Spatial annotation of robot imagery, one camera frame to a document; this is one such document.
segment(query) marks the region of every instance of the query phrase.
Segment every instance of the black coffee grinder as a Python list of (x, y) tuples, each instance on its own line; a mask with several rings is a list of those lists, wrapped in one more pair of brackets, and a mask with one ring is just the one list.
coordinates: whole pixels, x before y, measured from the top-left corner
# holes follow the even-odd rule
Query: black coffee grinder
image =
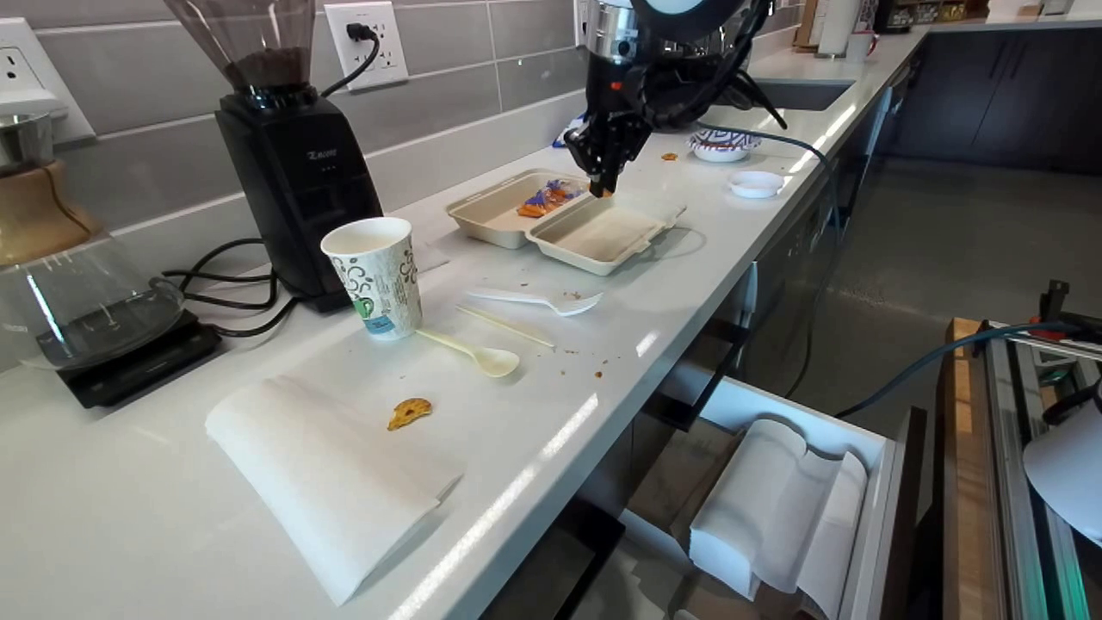
[(311, 87), (314, 0), (166, 0), (232, 80), (216, 126), (279, 282), (311, 311), (346, 305), (321, 238), (380, 218), (345, 113)]

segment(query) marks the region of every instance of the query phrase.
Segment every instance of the white countertop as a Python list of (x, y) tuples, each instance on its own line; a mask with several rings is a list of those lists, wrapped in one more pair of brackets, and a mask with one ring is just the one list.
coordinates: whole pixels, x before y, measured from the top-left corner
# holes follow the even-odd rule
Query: white countertop
[[(764, 80), (856, 80), (830, 111), (793, 113), (793, 138), (833, 147), (894, 74), (920, 33), (888, 39), (872, 65), (764, 59)], [(771, 130), (761, 111), (724, 125)], [(496, 337), (524, 352), (527, 373), (496, 386), (462, 357), (403, 339), (373, 347), (356, 316), (296, 313), (271, 339), (233, 347), (113, 412), (87, 412), (44, 369), (0, 373), (0, 616), (474, 616), (524, 560), (555, 512), (620, 437), (649, 390), (679, 360), (707, 316), (732, 289), (768, 234), (796, 206), (817, 161), (787, 145), (761, 145), (753, 167), (793, 173), (777, 200), (724, 188), (738, 164), (690, 159), (686, 134), (654, 134), (624, 173), (617, 203), (682, 210), (654, 253), (610, 277), (502, 250), (458, 234), (444, 206), (521, 167), (570, 173), (563, 151), (467, 178), (419, 200), (418, 244), (444, 258), (422, 271), (428, 328)], [(575, 320), (490, 305), (463, 295), (484, 277), (598, 289)], [(545, 335), (555, 347), (508, 339), (478, 324), (490, 311)], [(233, 386), (289, 373), (384, 424), (390, 406), (430, 397), (432, 417), (393, 434), (463, 469), (441, 522), (346, 606), (331, 606), (216, 445), (206, 411)]]
[(1074, 8), (1068, 14), (1037, 14), (1037, 8), (992, 2), (983, 18), (920, 23), (917, 31), (969, 33), (969, 31), (1096, 31), (1098, 8)]

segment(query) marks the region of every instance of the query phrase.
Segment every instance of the coffee grinder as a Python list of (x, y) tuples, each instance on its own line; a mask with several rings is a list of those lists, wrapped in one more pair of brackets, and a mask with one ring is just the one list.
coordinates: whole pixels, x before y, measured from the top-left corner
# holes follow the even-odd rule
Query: coffee grinder
[(203, 360), (219, 337), (69, 200), (51, 126), (48, 113), (0, 113), (0, 328), (82, 406), (113, 406)]
[(314, 0), (166, 0), (232, 80), (216, 126), (279, 282), (311, 311), (346, 305), (321, 238), (380, 218), (345, 113), (311, 87)]

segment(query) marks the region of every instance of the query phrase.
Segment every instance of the robotic arm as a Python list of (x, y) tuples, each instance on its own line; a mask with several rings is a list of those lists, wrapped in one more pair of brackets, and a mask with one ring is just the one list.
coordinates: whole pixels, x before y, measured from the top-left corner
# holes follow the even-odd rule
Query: robotic arm
[(719, 97), (777, 118), (741, 70), (764, 18), (768, 0), (587, 0), (587, 111), (563, 145), (591, 196), (617, 191), (654, 126), (692, 125)]

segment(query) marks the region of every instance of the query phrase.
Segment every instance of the glass carafe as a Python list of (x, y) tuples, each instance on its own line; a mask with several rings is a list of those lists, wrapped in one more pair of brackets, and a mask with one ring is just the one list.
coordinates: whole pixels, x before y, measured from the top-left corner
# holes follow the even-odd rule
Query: glass carafe
[(103, 364), (163, 337), (178, 320), (178, 293), (145, 277), (108, 234), (69, 250), (7, 266), (3, 305), (59, 373)]

